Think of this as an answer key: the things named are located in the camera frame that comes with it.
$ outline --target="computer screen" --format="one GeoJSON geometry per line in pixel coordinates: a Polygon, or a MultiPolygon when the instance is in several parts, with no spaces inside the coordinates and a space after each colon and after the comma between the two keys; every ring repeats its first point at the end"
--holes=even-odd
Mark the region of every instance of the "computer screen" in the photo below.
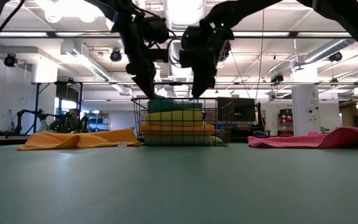
{"type": "Polygon", "coordinates": [[[218,98],[218,107],[222,108],[234,100],[233,121],[255,121],[255,100],[250,98],[218,98]]]}

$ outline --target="green table surface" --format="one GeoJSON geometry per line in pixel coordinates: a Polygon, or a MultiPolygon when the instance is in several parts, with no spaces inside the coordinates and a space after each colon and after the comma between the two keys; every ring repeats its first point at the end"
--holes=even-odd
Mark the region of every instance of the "green table surface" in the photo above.
{"type": "Polygon", "coordinates": [[[358,151],[0,146],[0,223],[358,224],[358,151]]]}

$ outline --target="red cloth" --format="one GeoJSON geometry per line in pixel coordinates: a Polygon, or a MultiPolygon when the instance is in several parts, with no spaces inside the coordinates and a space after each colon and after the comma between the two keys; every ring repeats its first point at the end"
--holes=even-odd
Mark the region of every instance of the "red cloth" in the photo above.
{"type": "Polygon", "coordinates": [[[327,149],[358,146],[358,128],[342,127],[329,134],[308,136],[256,138],[248,137],[248,145],[257,148],[327,149]]]}

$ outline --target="wire basket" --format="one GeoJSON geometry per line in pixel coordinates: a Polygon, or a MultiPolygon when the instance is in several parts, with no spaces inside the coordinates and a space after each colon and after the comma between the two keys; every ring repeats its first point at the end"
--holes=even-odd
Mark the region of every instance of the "wire basket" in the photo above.
{"type": "Polygon", "coordinates": [[[135,131],[144,146],[228,146],[234,100],[133,98],[135,131]]]}

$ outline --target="orange cloth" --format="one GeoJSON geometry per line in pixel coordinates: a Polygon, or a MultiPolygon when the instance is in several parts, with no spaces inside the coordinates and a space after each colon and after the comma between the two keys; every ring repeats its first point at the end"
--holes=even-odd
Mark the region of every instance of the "orange cloth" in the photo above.
{"type": "Polygon", "coordinates": [[[92,147],[118,146],[120,142],[126,142],[127,146],[139,146],[133,130],[123,129],[118,131],[105,131],[99,133],[60,134],[37,133],[19,146],[19,151],[44,150],[44,149],[73,149],[92,147]]]}
{"type": "Polygon", "coordinates": [[[197,134],[197,135],[212,135],[215,133],[215,127],[210,124],[204,124],[202,126],[160,126],[141,124],[140,130],[144,134],[197,134]]]}

